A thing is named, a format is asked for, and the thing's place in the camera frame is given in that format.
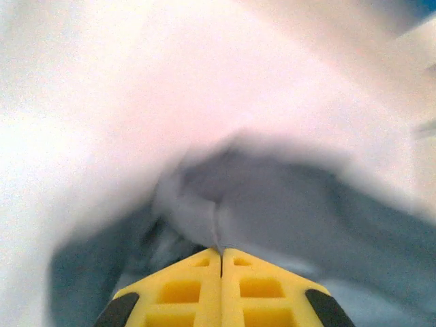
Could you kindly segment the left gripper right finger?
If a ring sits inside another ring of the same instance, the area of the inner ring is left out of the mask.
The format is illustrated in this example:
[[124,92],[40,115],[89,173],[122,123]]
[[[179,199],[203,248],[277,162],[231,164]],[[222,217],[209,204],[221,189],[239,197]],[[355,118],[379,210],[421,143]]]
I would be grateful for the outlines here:
[[221,327],[356,327],[322,285],[236,249],[222,256]]

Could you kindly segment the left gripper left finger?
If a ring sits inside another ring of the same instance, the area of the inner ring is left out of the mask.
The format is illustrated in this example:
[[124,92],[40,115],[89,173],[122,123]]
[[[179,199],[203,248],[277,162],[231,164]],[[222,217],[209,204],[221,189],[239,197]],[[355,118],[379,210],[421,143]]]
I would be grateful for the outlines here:
[[93,327],[221,327],[221,256],[203,250],[120,289]]

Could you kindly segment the grey t-shirt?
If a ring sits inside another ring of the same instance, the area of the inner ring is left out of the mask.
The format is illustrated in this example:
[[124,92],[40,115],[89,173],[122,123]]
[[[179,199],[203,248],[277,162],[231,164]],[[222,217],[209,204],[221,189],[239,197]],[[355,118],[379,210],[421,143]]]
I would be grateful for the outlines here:
[[164,172],[143,204],[77,230],[50,263],[50,327],[91,327],[119,286],[205,248],[323,283],[356,327],[436,327],[436,225],[305,144],[232,144]]

